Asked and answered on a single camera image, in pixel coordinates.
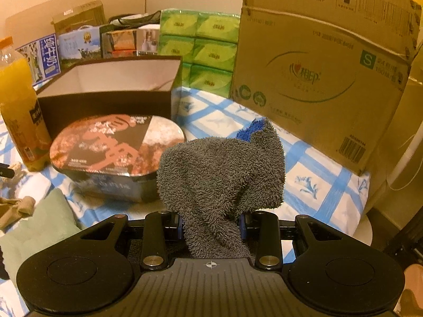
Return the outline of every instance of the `oval plastic container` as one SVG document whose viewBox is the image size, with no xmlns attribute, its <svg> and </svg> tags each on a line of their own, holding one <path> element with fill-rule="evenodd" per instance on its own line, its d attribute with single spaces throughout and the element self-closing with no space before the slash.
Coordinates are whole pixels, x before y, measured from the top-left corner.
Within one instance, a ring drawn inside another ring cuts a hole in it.
<svg viewBox="0 0 423 317">
<path fill-rule="evenodd" d="M 182 130 L 169 119 L 113 114 L 66 127 L 53 141 L 50 158 L 84 194 L 149 202 L 157 198 L 163 151 L 184 141 Z"/>
</svg>

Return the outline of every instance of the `blue and white checkered tablecloth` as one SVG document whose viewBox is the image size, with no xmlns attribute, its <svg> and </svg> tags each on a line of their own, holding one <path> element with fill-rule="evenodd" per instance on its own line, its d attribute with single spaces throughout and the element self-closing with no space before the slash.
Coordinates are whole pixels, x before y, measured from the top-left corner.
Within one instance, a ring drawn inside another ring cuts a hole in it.
<svg viewBox="0 0 423 317">
<path fill-rule="evenodd" d="M 257 113 L 231 100 L 207 92 L 183 88 L 177 123 L 187 139 L 208 136 L 235 137 L 247 127 Z M 369 174 L 357 176 L 321 152 L 274 124 L 286 155 L 285 203 L 272 210 L 279 219 L 294 220 L 308 214 L 342 232 L 352 235 L 360 221 L 369 188 Z M 20 161 L 3 122 L 0 122 L 0 162 Z M 130 219 L 144 218 L 162 208 L 161 202 L 134 204 L 112 199 L 102 200 L 80 196 L 72 181 L 51 166 L 40 173 L 28 173 L 15 190 L 15 196 L 31 195 L 38 202 L 58 187 L 66 196 L 76 217 L 91 226 L 116 213 Z M 295 256 L 290 241 L 282 241 L 284 262 Z M 0 317 L 21 317 L 27 312 L 12 282 L 0 283 Z"/>
</svg>

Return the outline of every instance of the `gray towel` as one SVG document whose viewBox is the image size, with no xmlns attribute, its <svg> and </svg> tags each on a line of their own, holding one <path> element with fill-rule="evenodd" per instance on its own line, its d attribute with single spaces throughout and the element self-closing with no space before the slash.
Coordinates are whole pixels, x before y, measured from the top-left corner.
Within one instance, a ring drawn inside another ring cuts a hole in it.
<svg viewBox="0 0 423 317">
<path fill-rule="evenodd" d="M 249 257 L 239 215 L 283 202 L 285 159 L 278 134 L 267 119 L 242 132 L 238 138 L 247 141 L 196 139 L 167 149 L 160 159 L 160 198 L 182 217 L 194 258 Z"/>
</svg>

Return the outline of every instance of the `orange juice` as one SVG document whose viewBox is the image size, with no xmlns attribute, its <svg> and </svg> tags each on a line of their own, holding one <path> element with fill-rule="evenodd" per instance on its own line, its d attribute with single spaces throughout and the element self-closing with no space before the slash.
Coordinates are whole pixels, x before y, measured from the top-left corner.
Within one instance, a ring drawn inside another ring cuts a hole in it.
<svg viewBox="0 0 423 317">
<path fill-rule="evenodd" d="M 49 162 L 51 139 L 29 65 L 12 44 L 11 37 L 0 40 L 0 113 L 23 163 L 39 171 Z"/>
</svg>

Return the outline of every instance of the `open brown box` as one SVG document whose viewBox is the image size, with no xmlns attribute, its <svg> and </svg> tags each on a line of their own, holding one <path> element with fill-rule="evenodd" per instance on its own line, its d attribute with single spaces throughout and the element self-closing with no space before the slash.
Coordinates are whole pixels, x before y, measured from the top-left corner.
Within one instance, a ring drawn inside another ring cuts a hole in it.
<svg viewBox="0 0 423 317">
<path fill-rule="evenodd" d="M 37 91 L 52 139 L 72 122 L 97 115 L 157 115 L 175 121 L 181 58 L 141 56 L 73 65 Z"/>
</svg>

